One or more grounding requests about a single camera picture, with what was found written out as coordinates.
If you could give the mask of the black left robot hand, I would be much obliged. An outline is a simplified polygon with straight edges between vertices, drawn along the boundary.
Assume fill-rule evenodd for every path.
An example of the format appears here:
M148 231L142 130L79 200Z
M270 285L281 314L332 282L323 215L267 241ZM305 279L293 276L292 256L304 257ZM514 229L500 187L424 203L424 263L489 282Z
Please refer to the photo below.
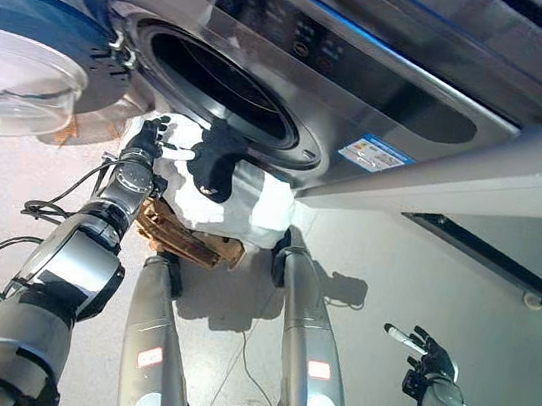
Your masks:
M160 158L170 161L192 161L196 158L195 151L163 141L163 135L171 125L172 118L166 115L144 121L136 134L128 140L123 151L139 153L150 162Z

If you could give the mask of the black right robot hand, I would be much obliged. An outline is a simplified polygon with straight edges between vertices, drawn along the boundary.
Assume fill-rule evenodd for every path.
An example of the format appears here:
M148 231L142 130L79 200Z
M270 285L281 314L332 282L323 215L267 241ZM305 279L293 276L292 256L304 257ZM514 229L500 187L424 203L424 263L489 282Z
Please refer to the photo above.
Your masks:
M435 379L455 382L458 367L449 353L424 328L414 326L410 334L404 333L391 323L384 324L384 331L390 338L412 351L407 356L409 365L402 381L402 391L414 400L421 400L425 391Z

